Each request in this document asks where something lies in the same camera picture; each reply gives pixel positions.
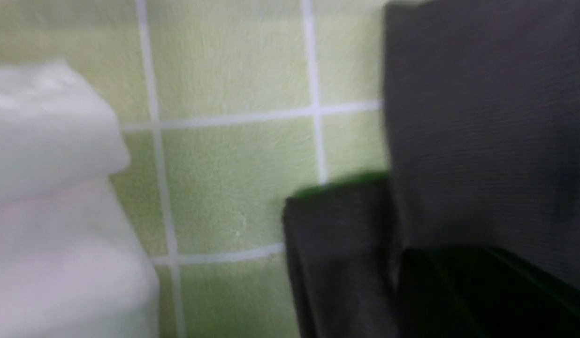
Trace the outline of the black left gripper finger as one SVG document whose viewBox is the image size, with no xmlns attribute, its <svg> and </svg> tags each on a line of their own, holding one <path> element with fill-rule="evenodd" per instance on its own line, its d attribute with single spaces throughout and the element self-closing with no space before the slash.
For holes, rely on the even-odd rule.
<svg viewBox="0 0 580 338">
<path fill-rule="evenodd" d="M 580 291 L 502 249 L 409 249 L 402 338 L 580 338 Z"/>
</svg>

